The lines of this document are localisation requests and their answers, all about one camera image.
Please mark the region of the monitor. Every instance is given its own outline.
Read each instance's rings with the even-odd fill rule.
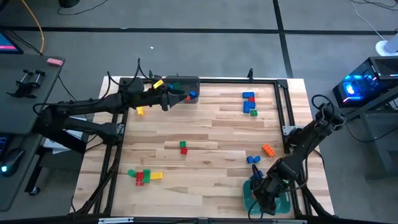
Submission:
[[[0,54],[23,54],[24,51],[18,47],[5,33],[0,31]]]

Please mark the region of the mouse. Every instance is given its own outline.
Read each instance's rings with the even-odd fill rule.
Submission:
[[[24,150],[19,147],[8,151],[1,161],[1,175],[5,177],[14,175],[18,170],[23,153]]]

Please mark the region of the gray floor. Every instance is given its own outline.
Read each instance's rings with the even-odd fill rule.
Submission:
[[[82,1],[70,13],[102,0]],[[43,26],[276,29],[272,1],[261,0],[112,0],[78,16],[58,16],[57,3],[27,1]],[[285,29],[370,30],[349,0],[279,0]],[[398,28],[398,12],[370,5],[358,12],[378,30]],[[0,24],[34,26],[19,1],[0,13]],[[40,45],[38,32],[18,32]],[[287,35],[295,78],[304,78],[309,97],[331,89],[369,56],[377,55],[376,35]],[[62,72],[66,86],[78,99],[98,96],[102,77],[132,75],[138,57],[144,71],[159,75],[243,77],[249,68],[256,77],[286,77],[277,34],[140,34],[46,32],[45,54],[65,57]],[[57,84],[50,101],[65,100]],[[358,137],[360,124],[352,123]],[[396,223],[398,181],[365,182],[374,168],[368,144],[356,142],[347,130],[337,132],[320,146],[335,213],[343,218]],[[78,173],[48,170],[40,177],[43,192],[36,197],[18,195],[12,209],[0,219],[44,217],[68,213]]]

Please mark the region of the wooden table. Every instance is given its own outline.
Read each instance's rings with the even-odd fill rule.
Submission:
[[[312,120],[304,81],[288,79],[288,83],[296,125],[304,126]],[[100,96],[107,86],[108,79],[104,78]],[[251,175],[251,166],[246,157],[261,155],[258,167],[266,171],[284,155],[274,87],[201,83],[200,88],[197,104],[181,103],[168,112],[160,106],[145,108],[143,118],[130,110],[112,216],[247,217],[242,186]],[[109,93],[117,89],[112,84]],[[256,94],[257,117],[243,113],[244,91]],[[111,117],[108,113],[97,113],[94,122],[110,122]],[[180,154],[179,141],[187,141],[188,155]],[[97,138],[88,147],[99,142],[101,139]],[[274,148],[275,157],[264,154],[263,144]],[[85,154],[73,201],[77,209],[98,185],[104,151],[105,145],[101,145]],[[322,160],[314,153],[308,159],[308,168],[310,190],[333,213]],[[129,169],[163,172],[164,178],[136,187],[135,179],[127,175]],[[301,195],[299,191],[298,200],[304,212]],[[288,214],[264,217],[293,218],[294,213],[291,209]]]

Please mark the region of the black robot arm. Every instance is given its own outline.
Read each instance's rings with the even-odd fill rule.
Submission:
[[[307,181],[298,180],[299,171],[308,155],[333,131],[339,130],[345,124],[345,116],[330,102],[322,103],[315,119],[304,128],[296,128],[285,138],[292,153],[278,159],[267,171],[265,179],[252,178],[251,187],[262,212],[274,215],[275,198],[280,194],[305,187]],[[300,187],[290,189],[291,182],[297,181]]]
[[[71,118],[78,114],[109,112],[123,113],[129,108],[160,105],[164,111],[185,99],[184,91],[169,90],[161,85],[144,91],[141,78],[123,78],[119,91],[98,100],[69,101],[49,104],[40,114],[35,125],[35,132],[44,135],[66,147],[81,144],[64,131],[65,129],[97,134],[104,144],[115,145],[120,138],[121,127],[114,123],[96,124],[89,121]]]

